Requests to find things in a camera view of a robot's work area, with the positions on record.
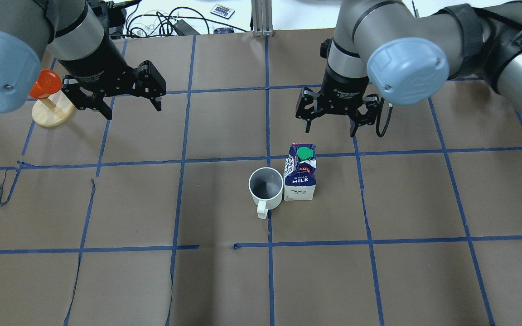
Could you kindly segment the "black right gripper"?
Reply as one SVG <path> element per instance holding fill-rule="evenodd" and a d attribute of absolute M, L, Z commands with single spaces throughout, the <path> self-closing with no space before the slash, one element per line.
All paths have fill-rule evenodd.
<path fill-rule="evenodd" d="M 369 81 L 367 76 L 344 77 L 332 68 L 326 68 L 320 91 L 308 87 L 301 90 L 295 116 L 304 120 L 305 132 L 309 133 L 314 119 L 325 114 L 347 115 L 350 117 L 349 136 L 354 138 L 360 126 L 373 125 L 380 120 L 380 97 L 371 94 L 372 99 L 364 100 Z"/>

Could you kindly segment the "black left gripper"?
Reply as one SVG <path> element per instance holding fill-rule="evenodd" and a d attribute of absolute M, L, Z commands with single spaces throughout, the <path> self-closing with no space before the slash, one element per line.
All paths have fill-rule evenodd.
<path fill-rule="evenodd" d="M 105 96 L 133 95 L 149 99 L 162 111 L 166 81 L 153 62 L 144 60 L 131 67 L 113 43 L 101 43 L 91 54 L 78 60 L 61 60 L 66 69 L 62 91 L 78 110 L 92 110 L 112 120 Z"/>

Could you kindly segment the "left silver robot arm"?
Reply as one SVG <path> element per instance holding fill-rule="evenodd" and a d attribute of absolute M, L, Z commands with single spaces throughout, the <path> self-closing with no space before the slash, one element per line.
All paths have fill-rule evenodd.
<path fill-rule="evenodd" d="M 0 0 L 0 114 L 19 109 L 49 51 L 67 75 L 61 91 L 78 110 L 112 119 L 105 97 L 149 99 L 157 111 L 166 82 L 151 61 L 130 67 L 110 37 L 125 24 L 118 5 L 96 9 L 88 0 Z"/>

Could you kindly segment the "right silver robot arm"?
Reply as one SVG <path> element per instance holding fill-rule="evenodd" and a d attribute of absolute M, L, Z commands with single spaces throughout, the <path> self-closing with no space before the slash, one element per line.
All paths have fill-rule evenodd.
<path fill-rule="evenodd" d="M 382 106 L 414 105 L 447 80 L 482 78 L 522 114 L 522 0 L 476 8 L 445 7 L 415 17 L 399 0 L 344 0 L 335 33 L 320 49 L 327 60 L 318 92 L 305 87 L 295 116 L 348 116 L 350 136 L 379 124 Z"/>

